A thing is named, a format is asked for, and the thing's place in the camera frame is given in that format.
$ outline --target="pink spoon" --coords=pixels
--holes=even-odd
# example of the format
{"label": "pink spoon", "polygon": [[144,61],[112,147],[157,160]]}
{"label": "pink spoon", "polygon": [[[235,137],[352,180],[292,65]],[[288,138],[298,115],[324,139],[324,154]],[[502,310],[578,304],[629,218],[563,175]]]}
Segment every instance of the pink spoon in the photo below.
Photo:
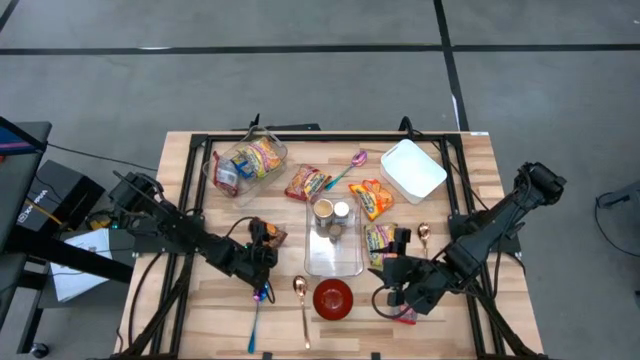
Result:
{"label": "pink spoon", "polygon": [[360,150],[360,152],[355,154],[353,156],[353,159],[351,159],[351,165],[349,165],[349,167],[344,169],[344,171],[340,175],[336,176],[335,179],[333,179],[330,183],[328,183],[327,186],[324,187],[324,189],[331,190],[331,188],[338,183],[338,180],[340,180],[340,178],[343,177],[349,170],[353,169],[356,166],[362,166],[366,161],[367,161],[367,152],[364,150]]}

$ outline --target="white paper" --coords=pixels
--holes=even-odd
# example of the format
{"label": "white paper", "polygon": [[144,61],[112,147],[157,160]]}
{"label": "white paper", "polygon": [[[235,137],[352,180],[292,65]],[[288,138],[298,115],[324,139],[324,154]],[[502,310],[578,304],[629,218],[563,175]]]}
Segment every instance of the white paper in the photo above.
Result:
{"label": "white paper", "polygon": [[[65,242],[71,246],[95,252],[100,256],[112,259],[111,251],[109,251],[108,229],[92,231],[90,233],[68,239]],[[51,272],[53,274],[53,282],[56,286],[56,295],[60,302],[69,301],[87,290],[107,281],[107,279],[103,277],[82,273],[81,271],[54,263],[51,264]]]}

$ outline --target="wheel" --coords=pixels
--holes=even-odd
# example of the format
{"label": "wheel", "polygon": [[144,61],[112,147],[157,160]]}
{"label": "wheel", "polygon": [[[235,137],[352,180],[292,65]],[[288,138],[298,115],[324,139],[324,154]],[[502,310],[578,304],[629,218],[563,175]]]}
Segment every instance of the wheel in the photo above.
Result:
{"label": "wheel", "polygon": [[33,357],[35,357],[36,359],[42,359],[45,356],[49,355],[49,347],[45,344],[33,343],[33,345],[31,345],[29,354],[33,355]]}

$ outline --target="clear plastic container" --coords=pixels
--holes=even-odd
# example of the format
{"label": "clear plastic container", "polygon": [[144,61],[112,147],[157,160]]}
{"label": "clear plastic container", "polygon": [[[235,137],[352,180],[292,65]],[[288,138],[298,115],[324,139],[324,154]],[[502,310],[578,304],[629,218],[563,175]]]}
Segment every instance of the clear plastic container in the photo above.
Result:
{"label": "clear plastic container", "polygon": [[[243,176],[238,174],[238,192],[235,196],[231,196],[227,191],[219,189],[220,192],[225,196],[232,198],[236,206],[246,205],[249,201],[251,201],[251,199],[256,197],[260,193],[260,191],[262,191],[262,189],[273,183],[273,181],[276,180],[280,175],[282,175],[287,169],[287,147],[269,130],[257,125],[252,126],[247,132],[247,135],[242,138],[242,140],[232,146],[224,154],[219,154],[219,156],[221,158],[231,160],[234,156],[240,154],[240,150],[242,150],[248,144],[262,137],[265,137],[269,141],[271,148],[280,158],[280,164],[275,169],[271,169],[263,177],[253,176],[250,178],[244,178]],[[215,169],[215,163],[216,161],[212,157],[211,160],[202,167],[202,171],[212,183],[214,183],[213,171]]]}
{"label": "clear plastic container", "polygon": [[304,268],[309,275],[322,277],[348,277],[364,270],[362,260],[362,225],[360,202],[351,196],[323,193],[317,200],[327,199],[333,204],[344,201],[349,205],[349,216],[337,240],[329,235],[329,226],[316,223],[313,203],[307,202],[307,230]]}

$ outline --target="red bowl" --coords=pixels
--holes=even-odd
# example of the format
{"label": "red bowl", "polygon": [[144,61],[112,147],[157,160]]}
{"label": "red bowl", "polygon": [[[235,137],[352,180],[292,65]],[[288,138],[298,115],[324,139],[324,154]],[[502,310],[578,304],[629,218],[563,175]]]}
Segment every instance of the red bowl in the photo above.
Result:
{"label": "red bowl", "polygon": [[340,320],[353,307],[353,293],[342,280],[325,280],[313,292],[313,307],[327,320]]}

